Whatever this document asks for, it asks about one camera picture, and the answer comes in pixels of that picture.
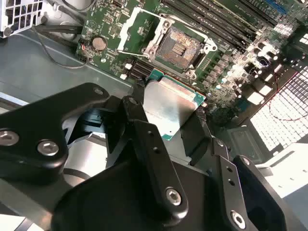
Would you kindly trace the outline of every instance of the screw hole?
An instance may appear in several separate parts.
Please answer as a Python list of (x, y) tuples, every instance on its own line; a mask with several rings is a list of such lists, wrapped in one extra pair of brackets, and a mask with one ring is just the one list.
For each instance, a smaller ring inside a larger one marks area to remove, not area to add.
[(159, 149), (157, 147), (154, 147), (153, 151), (156, 152), (156, 153), (159, 153)]
[(236, 217), (237, 221), (242, 224), (243, 220), (240, 217)]
[(230, 179), (229, 179), (228, 181), (229, 181), (229, 184), (230, 184), (230, 185), (235, 186), (234, 181), (232, 181), (232, 180), (230, 180)]
[(232, 171), (232, 169), (231, 169), (231, 168), (229, 168), (229, 167), (227, 167), (227, 170), (228, 170), (229, 172), (233, 172), (233, 171)]

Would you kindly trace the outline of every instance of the capacitor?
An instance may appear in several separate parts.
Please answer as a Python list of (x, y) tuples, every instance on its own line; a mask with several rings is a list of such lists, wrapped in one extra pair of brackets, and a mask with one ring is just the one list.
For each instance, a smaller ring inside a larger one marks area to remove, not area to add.
[(221, 82), (222, 82), (222, 83), (226, 83), (227, 81), (228, 81), (227, 78), (222, 78), (222, 79), (221, 79)]
[(237, 98), (240, 99), (242, 97), (241, 93), (238, 90), (235, 90), (234, 93), (236, 94)]
[(261, 74), (262, 74), (262, 70), (259, 69), (259, 68), (256, 68), (256, 72), (258, 73), (258, 75), (261, 75)]
[(241, 87), (243, 86), (243, 82), (242, 82), (242, 81), (239, 81), (239, 80), (236, 80), (236, 81), (235, 81), (235, 84), (236, 84), (239, 88), (241, 88)]
[(277, 60), (278, 59), (278, 56), (276, 54), (274, 54), (273, 52), (267, 52), (266, 53), (270, 58), (272, 58), (273, 60)]
[(254, 53), (257, 55), (257, 56), (260, 56), (262, 54), (262, 50), (260, 50), (259, 48), (254, 48)]
[(255, 77), (255, 78), (258, 78), (259, 77), (259, 75), (258, 75), (258, 72), (257, 71), (253, 71), (253, 73), (251, 74), (253, 77)]
[(258, 47), (262, 50), (263, 48), (266, 47), (266, 45), (265, 45), (264, 43), (259, 43), (259, 44), (258, 44)]
[(107, 47), (107, 41), (105, 38), (102, 37), (95, 37), (92, 40), (92, 46), (94, 47), (95, 50), (97, 51), (103, 51)]
[(247, 64), (245, 65), (245, 67), (244, 67), (244, 70), (245, 70), (248, 74), (252, 73), (252, 71), (253, 71), (253, 70), (256, 70), (256, 69), (257, 69), (257, 67), (256, 67), (253, 63), (247, 63)]
[(270, 62), (264, 56), (258, 57), (257, 60), (261, 66), (268, 66), (270, 64)]

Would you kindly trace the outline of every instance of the ram slot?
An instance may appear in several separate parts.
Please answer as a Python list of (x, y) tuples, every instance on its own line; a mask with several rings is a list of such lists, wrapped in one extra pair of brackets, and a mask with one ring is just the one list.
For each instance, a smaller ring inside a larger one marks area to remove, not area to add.
[(256, 19), (258, 19), (259, 21), (263, 22), (264, 24), (270, 27), (275, 27), (278, 24), (274, 19), (263, 13), (261, 10), (256, 8), (251, 3), (246, 2), (245, 0), (231, 0), (231, 1), (234, 2), (234, 4), (245, 9), (250, 14), (252, 14)]
[(245, 23), (230, 15), (229, 12), (223, 9), (221, 6), (214, 4), (209, 0), (193, 0), (199, 3), (201, 6), (205, 7), (211, 14), (223, 20), (224, 23), (227, 23), (237, 30), (241, 31), (243, 34), (247, 34), (247, 37), (254, 39), (256, 37), (256, 29), (248, 27)]
[(197, 25), (197, 26), (194, 25), (194, 27), (197, 27), (197, 28), (200, 27), (204, 32), (210, 31), (213, 34), (213, 36), (215, 36), (217, 39), (220, 39), (232, 45), (233, 47), (235, 47), (241, 52), (245, 51), (246, 46), (244, 46), (241, 42), (237, 41), (236, 38), (233, 38), (232, 36), (229, 36), (223, 33), (219, 29), (216, 29), (213, 26), (207, 24), (206, 20), (203, 20), (202, 18), (198, 17), (194, 11), (186, 9), (185, 7), (180, 5), (178, 1), (175, 3), (171, 0), (164, 0), (163, 3), (169, 8), (175, 10), (177, 13), (180, 13), (184, 17), (191, 19), (194, 22), (194, 24)]
[(248, 40), (246, 33), (243, 33), (242, 31), (238, 30), (237, 28), (235, 28), (233, 25), (230, 25), (226, 21), (222, 22), (220, 20), (220, 18), (217, 18), (215, 15), (210, 14), (208, 12), (207, 8), (201, 6), (200, 4), (198, 4), (196, 2), (192, 2), (192, 1), (190, 1), (190, 2), (186, 2), (185, 0), (178, 0), (178, 1), (182, 2), (182, 4), (186, 5), (187, 7), (189, 7), (192, 10), (195, 9), (195, 11), (197, 13), (199, 13), (200, 17), (205, 18), (211, 24), (217, 26), (219, 28), (219, 30), (222, 30), (225, 33), (235, 37), (239, 41), (244, 39), (246, 42), (251, 43), (251, 41)]

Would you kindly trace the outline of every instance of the black plastic bracket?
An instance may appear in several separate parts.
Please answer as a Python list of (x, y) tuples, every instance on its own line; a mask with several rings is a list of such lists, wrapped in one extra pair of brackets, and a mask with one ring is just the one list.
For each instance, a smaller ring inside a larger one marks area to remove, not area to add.
[[(107, 131), (109, 156), (113, 159), (113, 163), (109, 165), (136, 155), (143, 173), (148, 176), (145, 181), (150, 183), (155, 204), (161, 209), (161, 214), (165, 214), (163, 223), (166, 226), (179, 223), (188, 213), (187, 197), (159, 131), (155, 125), (148, 123), (141, 103), (132, 96), (124, 97), (113, 124), (112, 129)], [(134, 152), (125, 156), (127, 152), (123, 150), (130, 144)], [(178, 192), (179, 205), (174, 205), (167, 199), (168, 189)]]
[(219, 216), (232, 230), (256, 231), (248, 218), (237, 168), (229, 161), (226, 145), (217, 138), (213, 138), (212, 144), (211, 177), (218, 191)]
[(239, 155), (233, 163), (239, 171), (247, 211), (258, 230), (306, 231), (251, 160)]
[[(108, 98), (108, 92), (100, 86), (85, 83), (1, 115), (0, 131), (14, 132), (17, 142), (0, 145), (0, 177), (35, 183), (55, 180), (68, 156), (69, 138), (65, 139), (63, 130), (73, 129), (76, 116), (103, 106)], [(53, 156), (39, 153), (42, 141), (56, 143), (58, 152)]]

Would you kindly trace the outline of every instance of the screw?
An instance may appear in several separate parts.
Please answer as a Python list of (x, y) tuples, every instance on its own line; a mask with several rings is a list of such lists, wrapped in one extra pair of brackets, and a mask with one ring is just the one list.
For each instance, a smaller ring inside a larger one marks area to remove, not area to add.
[(243, 158), (243, 160), (247, 165), (250, 165), (249, 160), (247, 160), (246, 158)]
[(46, 155), (53, 156), (56, 155), (59, 151), (59, 147), (55, 142), (52, 141), (42, 141), (38, 144), (38, 152)]
[(129, 101), (130, 101), (131, 103), (135, 104), (135, 105), (138, 104), (137, 101), (135, 101), (135, 99), (134, 99), (133, 97), (130, 97), (130, 98), (129, 98)]
[(216, 143), (217, 143), (219, 146), (223, 147), (223, 142), (221, 142), (221, 140), (216, 140)]
[(104, 92), (101, 89), (95, 88), (94, 92), (99, 94), (99, 95), (104, 95)]
[(246, 223), (244, 221), (244, 218), (241, 216), (241, 214), (231, 211), (231, 217), (234, 223), (240, 228), (240, 229), (245, 229), (246, 228)]
[(19, 136), (13, 131), (0, 131), (0, 145), (12, 146), (19, 141)]
[(12, 29), (7, 27), (7, 28), (4, 29), (3, 34), (4, 34), (4, 36), (9, 37), (12, 34), (12, 32), (13, 32)]
[(167, 27), (167, 28), (169, 28), (169, 27), (170, 27), (170, 22), (165, 21), (165, 22), (164, 22), (164, 26)]
[(166, 196), (173, 205), (179, 206), (181, 204), (181, 195), (175, 189), (167, 189)]

